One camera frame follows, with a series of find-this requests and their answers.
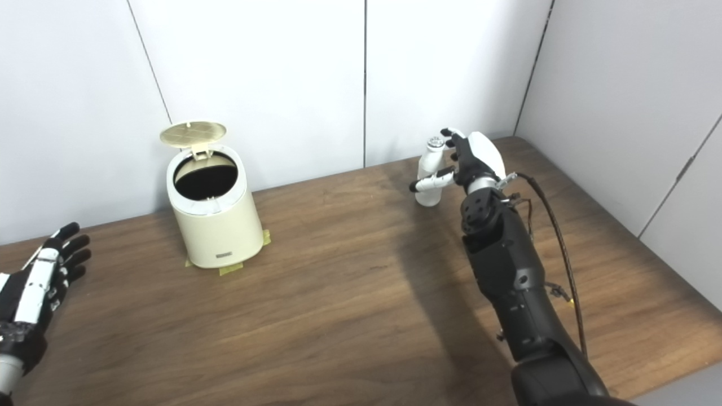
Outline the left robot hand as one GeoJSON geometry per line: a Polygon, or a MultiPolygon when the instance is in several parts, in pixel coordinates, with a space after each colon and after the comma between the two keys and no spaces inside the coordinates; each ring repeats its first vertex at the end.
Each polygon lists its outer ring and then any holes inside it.
{"type": "Polygon", "coordinates": [[[46,332],[70,286],[86,273],[90,236],[69,223],[47,237],[22,268],[2,273],[2,355],[28,374],[47,350],[46,332]]]}

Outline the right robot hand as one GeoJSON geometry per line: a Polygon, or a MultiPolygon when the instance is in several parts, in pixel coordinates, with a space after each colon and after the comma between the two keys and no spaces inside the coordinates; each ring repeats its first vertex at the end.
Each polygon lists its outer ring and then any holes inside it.
{"type": "Polygon", "coordinates": [[[412,193],[428,192],[449,187],[453,183],[464,188],[469,195],[482,188],[501,192],[508,184],[501,153],[479,131],[469,135],[452,128],[440,131],[444,144],[454,150],[456,166],[449,166],[426,177],[415,180],[408,187],[412,193]]]}

